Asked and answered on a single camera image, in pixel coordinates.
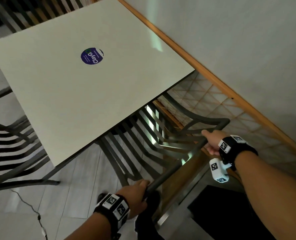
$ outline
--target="purple sticker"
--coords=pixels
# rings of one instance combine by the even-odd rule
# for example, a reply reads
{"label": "purple sticker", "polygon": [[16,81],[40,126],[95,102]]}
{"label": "purple sticker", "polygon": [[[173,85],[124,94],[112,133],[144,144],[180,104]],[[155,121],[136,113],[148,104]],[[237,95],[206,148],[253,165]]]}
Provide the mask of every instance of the purple sticker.
{"label": "purple sticker", "polygon": [[88,48],[81,53],[81,59],[88,65],[98,64],[103,60],[103,52],[101,49]]}

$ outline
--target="person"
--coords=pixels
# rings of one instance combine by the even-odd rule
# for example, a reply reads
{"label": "person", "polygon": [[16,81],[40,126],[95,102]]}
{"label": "person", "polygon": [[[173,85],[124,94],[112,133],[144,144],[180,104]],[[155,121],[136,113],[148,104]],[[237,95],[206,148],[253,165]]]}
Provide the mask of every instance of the person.
{"label": "person", "polygon": [[[212,155],[219,155],[220,141],[228,135],[223,131],[212,133],[203,130],[208,140],[205,148]],[[242,151],[235,159],[235,166],[242,180],[247,197],[266,228],[277,240],[296,239],[296,180],[265,163],[255,153]],[[135,230],[138,240],[163,239],[152,222],[152,215],[158,208],[160,196],[155,191],[142,201],[149,181],[140,180],[132,186],[125,186],[116,194],[123,196],[130,208],[128,218],[138,215]],[[110,239],[110,222],[95,212],[82,226],[66,240]]]}

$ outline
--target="square table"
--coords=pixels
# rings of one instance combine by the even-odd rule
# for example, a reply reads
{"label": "square table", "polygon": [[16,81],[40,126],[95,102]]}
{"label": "square table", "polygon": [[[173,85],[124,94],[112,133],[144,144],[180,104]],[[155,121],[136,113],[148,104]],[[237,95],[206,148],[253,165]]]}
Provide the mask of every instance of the square table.
{"label": "square table", "polygon": [[0,68],[54,166],[194,71],[118,0],[1,38]]}

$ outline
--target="wristband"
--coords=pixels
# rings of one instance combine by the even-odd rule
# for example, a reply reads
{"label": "wristband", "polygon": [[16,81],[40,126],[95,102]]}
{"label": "wristband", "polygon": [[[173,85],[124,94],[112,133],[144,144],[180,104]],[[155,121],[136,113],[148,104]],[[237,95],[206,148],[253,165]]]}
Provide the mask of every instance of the wristband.
{"label": "wristband", "polygon": [[237,135],[230,135],[223,138],[219,144],[219,154],[222,158],[223,164],[231,164],[231,169],[236,171],[235,159],[242,151],[251,151],[258,155],[258,152],[251,147],[247,141]]}
{"label": "wristband", "polygon": [[108,219],[111,228],[111,238],[116,239],[118,230],[127,221],[130,209],[126,198],[122,195],[107,194],[96,205],[94,212],[98,212]]}

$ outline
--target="person's left forearm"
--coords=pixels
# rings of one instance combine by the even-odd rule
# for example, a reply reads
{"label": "person's left forearm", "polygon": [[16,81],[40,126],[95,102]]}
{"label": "person's left forearm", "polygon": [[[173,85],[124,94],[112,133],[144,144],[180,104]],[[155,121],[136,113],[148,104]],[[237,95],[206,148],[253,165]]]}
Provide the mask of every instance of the person's left forearm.
{"label": "person's left forearm", "polygon": [[96,212],[65,240],[109,240],[110,234],[111,230],[108,219]]}

